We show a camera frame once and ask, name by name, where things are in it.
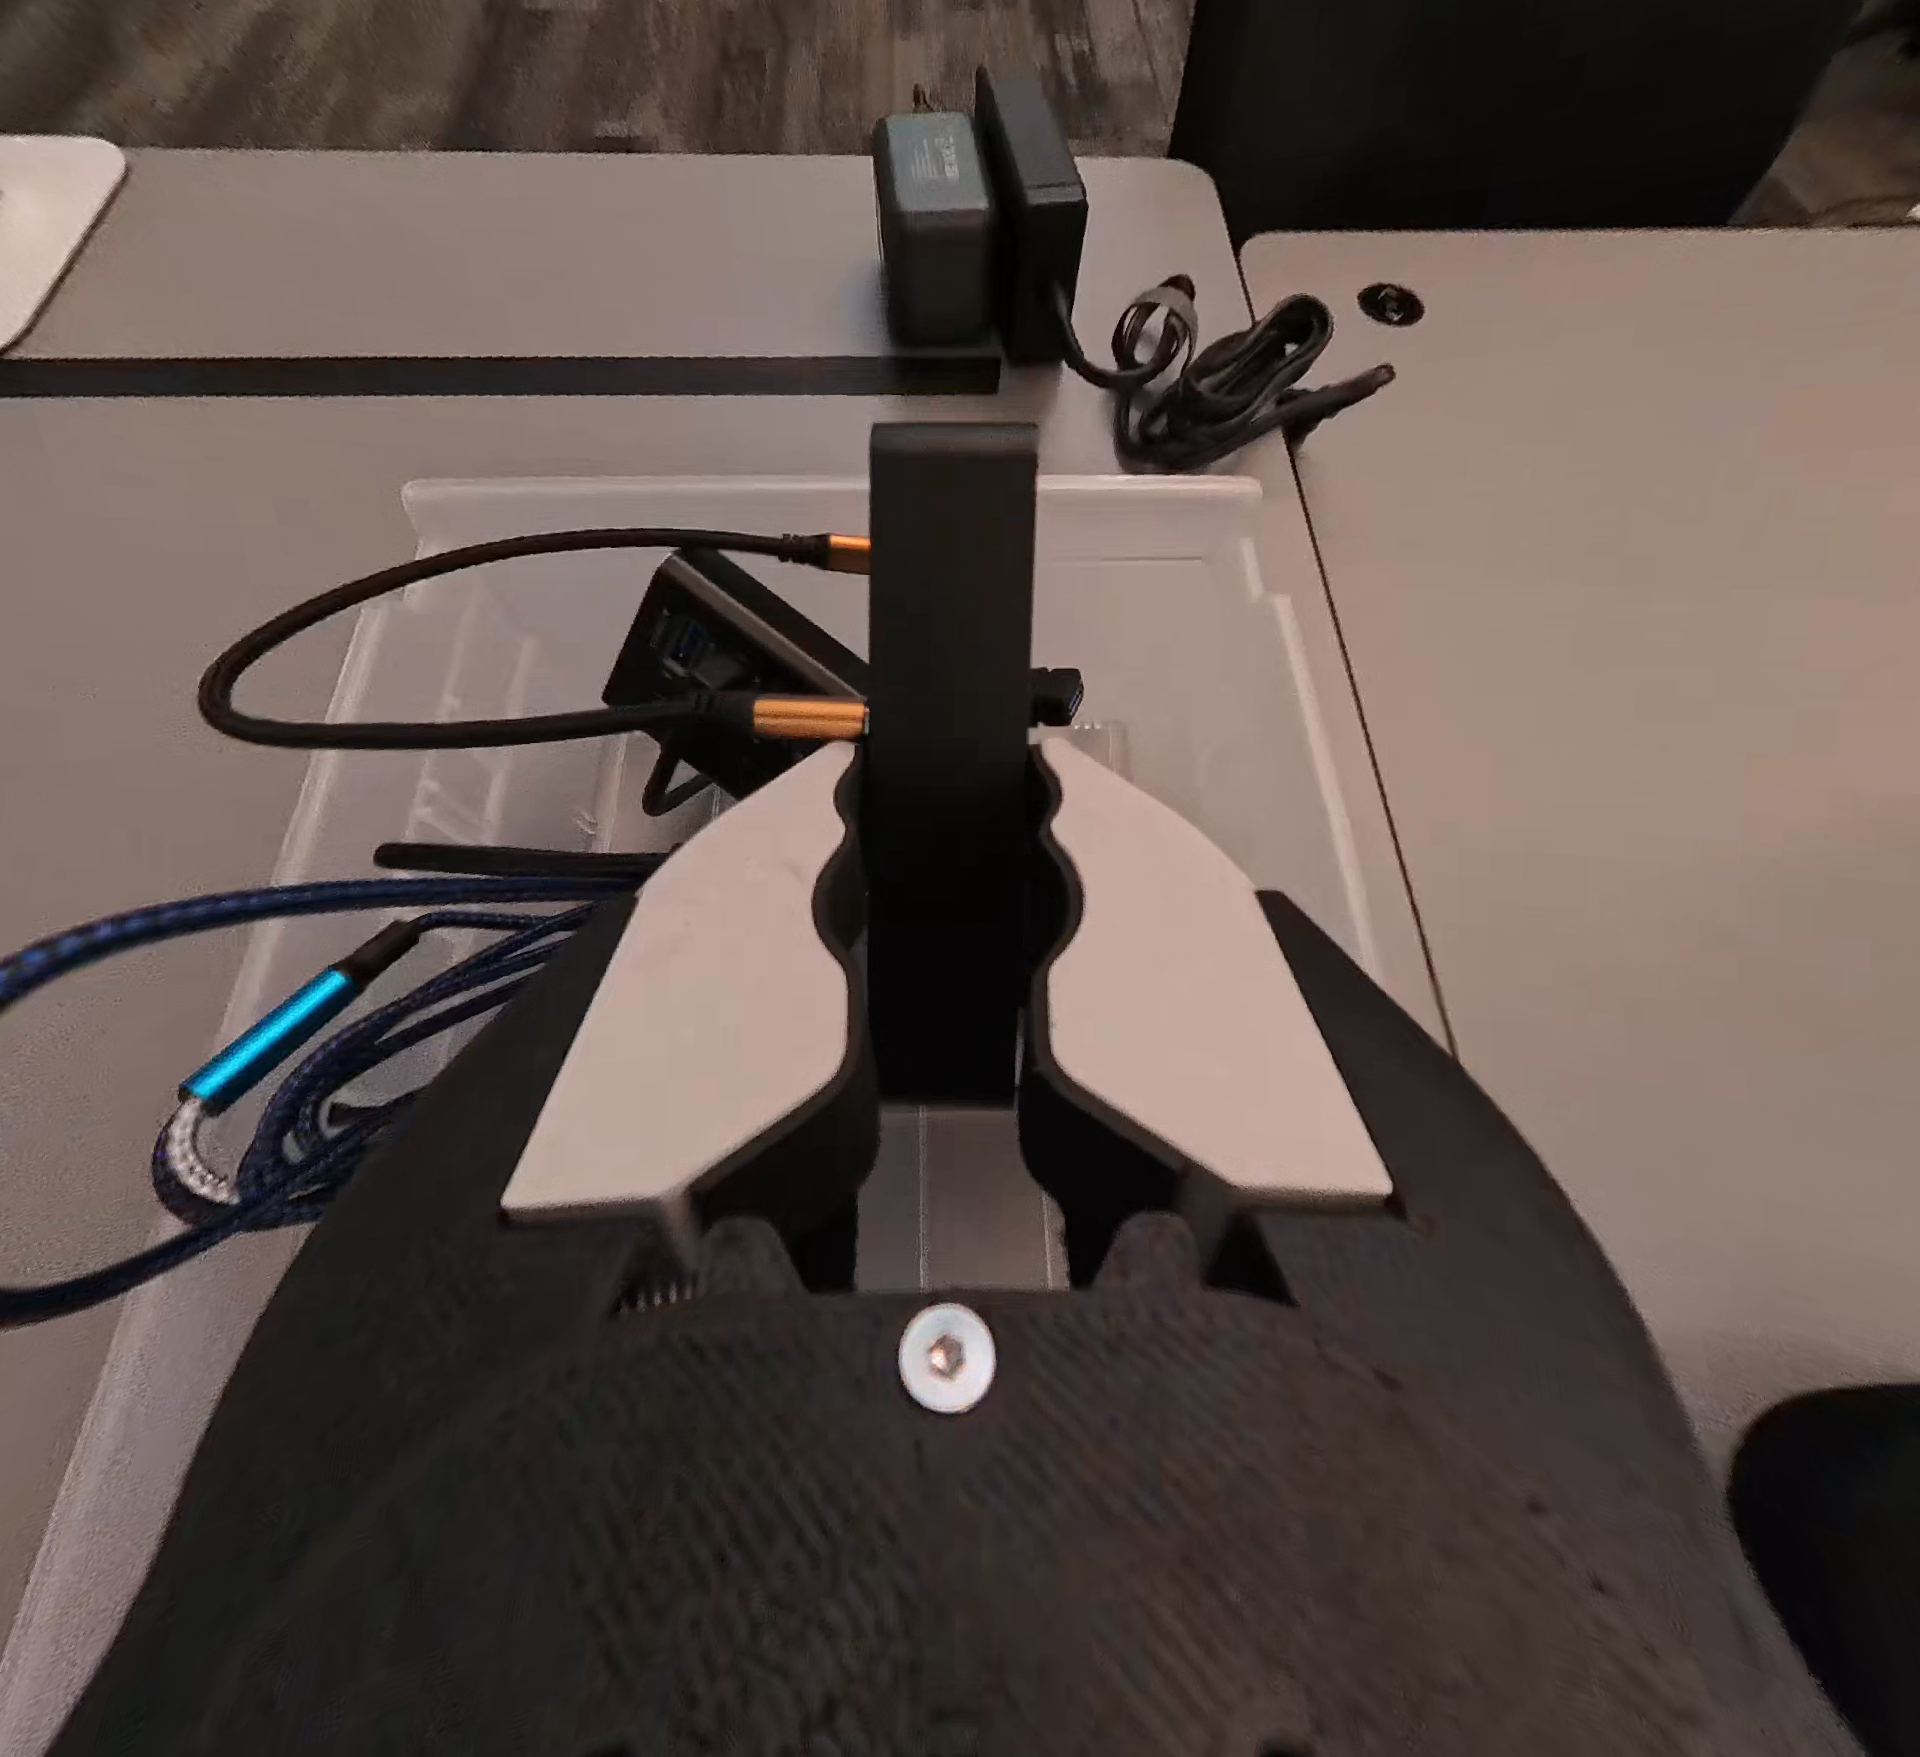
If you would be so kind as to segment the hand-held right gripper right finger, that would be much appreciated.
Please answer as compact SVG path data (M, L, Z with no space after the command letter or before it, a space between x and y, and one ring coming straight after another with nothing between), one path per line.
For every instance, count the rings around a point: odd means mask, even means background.
M1194 824L1042 741L1068 926L1034 1060L1190 1206L1379 1206L1392 1177L1253 879Z

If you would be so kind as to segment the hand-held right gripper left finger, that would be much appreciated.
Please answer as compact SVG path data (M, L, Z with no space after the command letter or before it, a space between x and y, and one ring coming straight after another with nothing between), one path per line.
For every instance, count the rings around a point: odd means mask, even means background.
M851 971L816 901L848 843L853 745L821 745L634 898L523 1155L512 1222L692 1224L851 1062Z

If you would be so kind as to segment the black usb cable orange plugs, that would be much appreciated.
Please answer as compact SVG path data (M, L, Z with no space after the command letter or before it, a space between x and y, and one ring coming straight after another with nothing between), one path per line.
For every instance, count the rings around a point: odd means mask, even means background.
M330 617L340 617L411 586L545 555L680 548L721 555L756 555L842 576L859 576L868 562L868 543L854 537L828 533L756 535L685 526L579 528L459 545L337 586L245 632L202 672L196 690L197 713L219 737L301 753L491 751L628 737L651 724L712 724L721 734L756 741L860 741L866 733L866 705L857 697L776 697L748 690L692 689L675 698L628 706L450 723L296 723L256 717L240 711L233 703L244 675L269 653Z

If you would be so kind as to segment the black usb hub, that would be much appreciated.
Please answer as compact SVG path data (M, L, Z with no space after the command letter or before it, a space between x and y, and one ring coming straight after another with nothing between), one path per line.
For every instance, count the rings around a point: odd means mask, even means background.
M1036 426L871 431L857 837L890 1102L1016 1112L1033 976L1068 924L1030 746L1036 477Z
M655 571L603 689L609 708L695 690L860 701L864 661L729 557L677 550ZM709 723L643 728L657 759L642 809L666 818L706 792L741 799L813 751L806 739L733 737Z

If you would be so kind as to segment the clear plastic bin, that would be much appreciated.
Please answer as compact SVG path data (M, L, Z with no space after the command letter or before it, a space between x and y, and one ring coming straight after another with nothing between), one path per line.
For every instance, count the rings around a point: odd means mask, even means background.
M1114 760L1288 894L1422 1025L1451 1043L1422 955L1358 697L1291 474L1038 482L1034 651L1088 679L1083 724ZM328 714L523 714L594 698L649 554L470 571L366 608ZM377 840L606 840L611 745L496 757L318 759L274 877L356 872ZM43 1754L144 1576L185 1463L301 1247L254 1234L139 1290L4 1654L4 1754Z

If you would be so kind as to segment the black power adapter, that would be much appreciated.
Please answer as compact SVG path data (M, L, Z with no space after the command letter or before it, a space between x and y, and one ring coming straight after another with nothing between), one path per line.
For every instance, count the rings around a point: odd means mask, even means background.
M972 132L993 218L1002 353L1019 367L1060 364L1088 222L1068 137L1034 75L985 64L974 72Z

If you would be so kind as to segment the grey power adapter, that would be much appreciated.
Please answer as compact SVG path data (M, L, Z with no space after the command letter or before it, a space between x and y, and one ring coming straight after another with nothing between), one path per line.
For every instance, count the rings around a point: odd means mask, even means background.
M906 352L962 350L991 323L996 206L972 118L915 94L871 133L884 314Z

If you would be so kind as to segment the black rounded object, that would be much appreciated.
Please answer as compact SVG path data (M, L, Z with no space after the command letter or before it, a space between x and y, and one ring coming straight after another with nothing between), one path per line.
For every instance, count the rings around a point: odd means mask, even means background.
M1918 1387L1793 1397L1743 1434L1743 1556L1863 1751L1918 1751Z

